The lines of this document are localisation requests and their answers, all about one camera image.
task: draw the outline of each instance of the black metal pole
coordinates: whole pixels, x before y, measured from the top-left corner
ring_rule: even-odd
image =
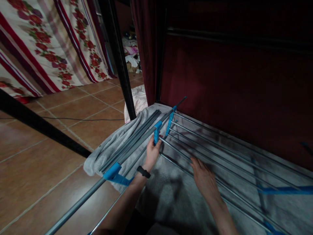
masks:
[[[0,109],[66,148],[87,158],[91,152],[0,89]]]
[[[115,61],[118,78],[121,83],[121,88],[123,91],[126,107],[130,119],[133,120],[136,118],[136,112],[134,107],[133,96],[131,94],[131,88],[124,55],[124,48],[122,44],[122,37],[117,19],[115,3],[113,0],[101,0],[98,2],[105,30],[107,32],[109,43],[111,46],[113,58]]]
[[[158,48],[158,57],[157,57],[157,70],[156,70],[156,102],[161,101],[161,82],[162,82],[162,72],[163,72],[163,57],[164,57],[164,45],[165,45],[165,36],[166,36],[166,20],[167,20],[167,8],[165,8],[165,18],[162,33],[160,30],[159,33],[159,48]]]
[[[168,35],[172,36],[202,39],[219,43],[237,44],[242,46],[279,50],[300,54],[313,54],[313,43],[311,42],[275,38],[247,37],[243,35],[179,29],[173,27],[167,27],[166,32]]]

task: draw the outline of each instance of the gray towel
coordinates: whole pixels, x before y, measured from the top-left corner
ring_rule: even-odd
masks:
[[[96,172],[99,175],[102,175],[98,169],[101,165],[118,149],[135,131],[138,126],[143,124],[143,122],[156,110],[159,109],[162,114],[157,120],[159,120],[165,113],[167,113],[171,108],[168,106],[154,104],[142,112],[139,113],[137,118],[130,122],[129,124],[124,125],[117,131],[115,131],[109,138],[107,138],[86,160],[84,164],[84,170],[89,175],[94,175]],[[300,177],[296,177],[294,174],[291,174],[282,168],[265,162],[262,158],[258,157],[252,151],[249,151],[241,146],[238,146],[231,142],[230,140],[220,137],[217,134],[205,131],[204,129],[199,128],[198,126],[174,115],[174,119],[178,123],[182,124],[184,127],[201,134],[204,137],[209,138],[212,141],[220,143],[228,148],[233,149],[235,152],[240,152],[247,159],[250,159],[251,156],[254,156],[257,159],[257,163],[260,166],[268,169],[269,171],[289,180],[290,182],[296,185],[310,185],[310,182],[304,180]],[[253,149],[258,149],[265,155],[272,157],[278,161],[283,162],[291,167],[297,168],[300,171],[307,173],[312,176],[311,172],[306,171],[298,166],[295,166],[291,163],[284,161],[277,156],[274,156],[264,150],[261,150],[249,143],[246,143],[240,139],[237,139],[233,136],[225,134],[213,127],[205,125],[213,130],[216,130],[223,135],[228,136],[231,139],[234,139],[246,146],[249,146]],[[165,135],[167,124],[161,129],[162,135]],[[198,137],[180,129],[179,127],[173,125],[172,128],[179,133],[182,133],[184,136],[197,141],[202,144],[204,147],[212,150],[213,152],[223,156],[229,161],[236,163],[245,170],[253,174],[253,168],[241,161],[234,159],[228,154],[212,147],[208,143],[200,140]],[[234,172],[245,177],[247,180],[252,183],[256,183],[255,179],[245,175],[237,168],[229,165],[228,163],[222,161],[221,159],[213,156],[205,151],[203,151],[198,146],[188,143],[184,138],[176,136],[181,141],[191,145],[194,149],[204,153],[206,156],[214,159],[215,161],[223,164]],[[202,159],[204,162],[210,164],[208,160],[204,160],[193,150],[188,149],[184,146],[180,146],[172,138],[168,137],[167,141],[172,145],[176,146],[183,153],[188,156],[196,156]],[[127,168],[131,165],[134,159],[138,156],[141,150],[146,146],[148,139],[122,164],[122,169],[120,174],[123,174]],[[172,150],[167,145],[161,146],[161,151],[173,158],[180,165],[192,172],[192,168],[189,163],[183,159],[177,152]],[[128,174],[128,178],[135,174],[136,168],[139,165],[142,165],[145,159],[146,153],[142,155],[137,164]],[[211,165],[213,172],[223,180],[231,189],[240,194],[242,197],[247,199],[250,203],[255,206],[260,206],[260,199],[257,193],[256,188],[248,185],[247,183],[239,180],[234,177],[229,172],[221,169],[216,165]],[[260,177],[267,180],[268,182],[274,184],[275,186],[285,186],[284,184],[278,182],[272,177],[259,173]],[[122,191],[123,186],[119,184],[114,184],[113,186],[118,190]],[[224,188],[219,187],[221,193],[223,193],[227,198],[234,201],[236,204],[240,205],[250,214],[262,221],[262,218],[257,215],[254,211],[249,209],[245,204],[240,200],[232,196]],[[303,196],[303,195],[275,195],[275,196],[264,196],[266,209],[269,212],[269,215],[272,219],[277,221],[282,227],[287,229],[291,234],[312,234],[313,227],[313,203],[312,196]],[[180,169],[176,168],[172,163],[168,162],[163,157],[159,156],[157,163],[151,172],[151,178],[148,180],[146,187],[144,188],[142,195],[137,203],[137,209],[145,216],[155,219],[160,224],[171,227],[175,229],[180,234],[217,234],[217,230],[212,218],[212,215],[209,211],[209,208],[202,196],[200,195],[194,180],[182,172]],[[234,219],[237,229],[240,234],[266,234],[265,230],[259,225],[255,224],[249,218],[244,216],[237,209],[228,205],[228,209]]]

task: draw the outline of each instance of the black wristwatch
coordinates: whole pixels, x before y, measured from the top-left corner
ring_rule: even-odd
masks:
[[[146,171],[146,170],[144,170],[141,166],[139,166],[138,168],[137,168],[137,171],[139,172],[139,173],[141,173],[144,177],[146,177],[146,178],[150,178],[150,174]]]

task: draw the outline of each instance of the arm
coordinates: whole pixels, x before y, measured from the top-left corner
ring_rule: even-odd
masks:
[[[199,159],[191,158],[195,183],[209,206],[221,235],[239,235],[231,215],[218,191],[214,174]]]
[[[161,140],[153,146],[153,136],[147,145],[147,157],[142,166],[147,172],[151,172],[153,166],[159,156]],[[141,191],[147,182],[147,178],[137,173],[124,194],[120,197],[107,217],[95,231],[96,235],[102,234],[123,234],[127,224],[134,212],[136,203],[139,199]]]

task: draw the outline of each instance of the striped fabric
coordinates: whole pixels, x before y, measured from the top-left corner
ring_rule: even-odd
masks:
[[[40,97],[111,78],[87,0],[1,3],[1,89]]]

